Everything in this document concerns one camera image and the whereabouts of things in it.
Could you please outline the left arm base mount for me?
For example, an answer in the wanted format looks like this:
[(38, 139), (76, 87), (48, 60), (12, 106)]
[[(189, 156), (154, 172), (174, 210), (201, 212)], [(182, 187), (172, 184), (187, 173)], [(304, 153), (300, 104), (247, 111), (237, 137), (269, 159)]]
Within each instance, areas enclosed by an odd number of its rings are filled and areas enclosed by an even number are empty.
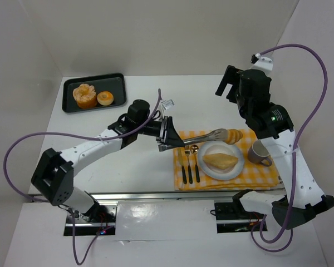
[(89, 218), (76, 210), (73, 210), (73, 216), (69, 212), (69, 208), (62, 206), (67, 211), (66, 221), (64, 225), (64, 236), (72, 236), (73, 221), (75, 221), (76, 236), (113, 236), (116, 233), (116, 215), (117, 202), (103, 202), (100, 204), (98, 212)]

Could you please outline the purple mug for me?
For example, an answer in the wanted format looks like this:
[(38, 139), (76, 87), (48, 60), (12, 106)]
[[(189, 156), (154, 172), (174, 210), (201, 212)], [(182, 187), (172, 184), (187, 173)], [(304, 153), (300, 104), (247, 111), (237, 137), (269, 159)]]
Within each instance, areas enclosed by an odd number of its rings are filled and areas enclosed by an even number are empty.
[(247, 159), (253, 164), (259, 164), (265, 167), (272, 165), (270, 154), (260, 140), (252, 143), (248, 150)]

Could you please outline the small oval bread roll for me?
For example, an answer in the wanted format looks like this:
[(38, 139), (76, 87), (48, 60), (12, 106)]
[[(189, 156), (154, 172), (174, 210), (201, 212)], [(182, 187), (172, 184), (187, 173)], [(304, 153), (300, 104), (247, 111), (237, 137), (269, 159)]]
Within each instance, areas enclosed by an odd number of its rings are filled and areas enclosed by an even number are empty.
[(236, 129), (228, 129), (227, 130), (227, 138), (224, 139), (223, 141), (226, 144), (234, 145), (238, 141), (240, 141), (242, 138), (243, 138), (243, 133), (241, 131), (236, 130)]

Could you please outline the black baking tray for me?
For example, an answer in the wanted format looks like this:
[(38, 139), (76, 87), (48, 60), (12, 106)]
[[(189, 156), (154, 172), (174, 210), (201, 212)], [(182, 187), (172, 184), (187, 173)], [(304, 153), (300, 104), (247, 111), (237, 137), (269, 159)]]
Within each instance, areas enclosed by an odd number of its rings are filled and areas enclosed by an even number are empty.
[(72, 78), (63, 85), (62, 110), (66, 113), (113, 108), (126, 102), (121, 73)]

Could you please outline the orange fluted cake bread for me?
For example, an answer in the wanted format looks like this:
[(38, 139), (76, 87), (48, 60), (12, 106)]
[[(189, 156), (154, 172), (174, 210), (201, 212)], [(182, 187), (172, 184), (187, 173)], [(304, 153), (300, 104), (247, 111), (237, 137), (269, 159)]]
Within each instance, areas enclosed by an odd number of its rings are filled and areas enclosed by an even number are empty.
[(72, 94), (78, 107), (82, 109), (93, 108), (97, 105), (97, 94), (93, 85), (80, 84)]

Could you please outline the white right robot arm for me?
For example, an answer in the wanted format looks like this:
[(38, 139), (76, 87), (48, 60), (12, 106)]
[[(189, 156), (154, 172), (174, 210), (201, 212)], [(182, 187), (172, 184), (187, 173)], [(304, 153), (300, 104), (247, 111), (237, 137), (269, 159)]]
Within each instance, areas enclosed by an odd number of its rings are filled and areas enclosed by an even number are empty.
[(215, 94), (221, 96), (228, 84), (232, 87), (227, 99), (237, 104), (239, 114), (269, 152), (286, 190), (285, 195), (243, 190), (233, 196), (238, 209), (272, 215), (290, 230), (333, 208), (334, 197), (317, 185), (294, 144), (297, 133), (287, 110), (270, 101), (271, 78), (261, 70), (228, 66)]

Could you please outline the yellow checkered cloth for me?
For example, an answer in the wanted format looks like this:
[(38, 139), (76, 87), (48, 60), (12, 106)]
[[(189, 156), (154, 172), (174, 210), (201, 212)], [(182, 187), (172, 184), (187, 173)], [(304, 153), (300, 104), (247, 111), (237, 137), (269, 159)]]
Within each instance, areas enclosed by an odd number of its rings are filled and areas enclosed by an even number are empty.
[(243, 138), (236, 144), (242, 151), (244, 157), (244, 168), (236, 178), (228, 181), (221, 181), (211, 178), (199, 168), (200, 183), (196, 182), (195, 175), (195, 160), (194, 155), (190, 155), (190, 165), (193, 174), (193, 183), (189, 183), (188, 176), (188, 161), (181, 149), (183, 164), (185, 168), (187, 184), (183, 183), (181, 167), (178, 160), (178, 149), (173, 149), (173, 164), (174, 164), (174, 189), (176, 191), (195, 191), (195, 190), (269, 190), (279, 184), (279, 173), (275, 165), (265, 167), (259, 164), (253, 164), (248, 161), (247, 154), (252, 143), (257, 140), (255, 133), (246, 128), (240, 130), (243, 133)]

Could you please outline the aluminium rail front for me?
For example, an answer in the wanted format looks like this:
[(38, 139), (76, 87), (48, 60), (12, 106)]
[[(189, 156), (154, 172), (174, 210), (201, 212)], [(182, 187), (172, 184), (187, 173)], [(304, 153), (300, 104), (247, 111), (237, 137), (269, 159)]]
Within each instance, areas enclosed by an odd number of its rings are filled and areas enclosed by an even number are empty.
[(181, 192), (145, 192), (145, 193), (104, 193), (93, 194), (96, 200), (157, 200), (157, 199), (201, 199), (232, 197), (237, 191), (181, 191)]

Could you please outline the round donut bread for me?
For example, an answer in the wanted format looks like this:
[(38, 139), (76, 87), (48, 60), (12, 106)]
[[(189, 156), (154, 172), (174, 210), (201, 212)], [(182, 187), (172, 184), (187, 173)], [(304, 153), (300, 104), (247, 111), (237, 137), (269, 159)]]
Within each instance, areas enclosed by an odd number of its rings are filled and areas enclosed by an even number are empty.
[(109, 91), (103, 91), (97, 95), (97, 101), (102, 106), (110, 106), (114, 101), (114, 96)]

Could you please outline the long golden bread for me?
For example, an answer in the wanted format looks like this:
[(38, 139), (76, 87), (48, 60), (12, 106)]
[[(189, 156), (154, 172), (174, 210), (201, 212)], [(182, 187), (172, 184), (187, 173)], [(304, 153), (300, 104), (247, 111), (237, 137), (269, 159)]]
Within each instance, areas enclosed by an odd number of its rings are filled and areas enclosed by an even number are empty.
[(204, 155), (202, 159), (206, 164), (218, 170), (226, 170), (234, 167), (239, 161), (237, 157), (223, 153)]

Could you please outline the white blue-rimmed plate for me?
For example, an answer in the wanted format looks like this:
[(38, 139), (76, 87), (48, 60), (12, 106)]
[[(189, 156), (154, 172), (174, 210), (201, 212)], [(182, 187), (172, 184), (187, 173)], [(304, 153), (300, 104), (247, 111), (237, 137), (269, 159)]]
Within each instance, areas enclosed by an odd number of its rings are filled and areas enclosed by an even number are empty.
[(241, 174), (244, 157), (237, 145), (223, 141), (208, 141), (201, 145), (197, 155), (198, 165), (213, 179), (228, 181)]

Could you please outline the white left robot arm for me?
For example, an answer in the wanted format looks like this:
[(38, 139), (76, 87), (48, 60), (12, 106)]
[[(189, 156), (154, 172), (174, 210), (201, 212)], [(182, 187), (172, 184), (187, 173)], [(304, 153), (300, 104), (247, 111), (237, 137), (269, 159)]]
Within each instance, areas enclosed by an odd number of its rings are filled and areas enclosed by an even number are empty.
[(135, 100), (127, 113), (121, 115), (94, 141), (63, 151), (47, 149), (33, 173), (32, 185), (51, 205), (65, 206), (86, 221), (95, 220), (106, 209), (88, 192), (74, 186), (73, 179), (81, 170), (108, 154), (122, 150), (136, 141), (139, 134), (155, 137), (160, 145), (184, 146), (171, 117), (153, 120), (149, 118), (150, 115), (150, 105), (144, 100)]

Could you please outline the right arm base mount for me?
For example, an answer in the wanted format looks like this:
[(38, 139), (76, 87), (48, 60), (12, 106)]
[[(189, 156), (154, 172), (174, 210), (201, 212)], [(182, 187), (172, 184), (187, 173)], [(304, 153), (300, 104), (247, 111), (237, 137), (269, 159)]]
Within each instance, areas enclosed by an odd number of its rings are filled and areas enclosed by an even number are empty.
[(238, 210), (231, 202), (215, 202), (210, 214), (216, 219), (217, 233), (246, 233), (256, 226), (259, 231), (263, 214)]

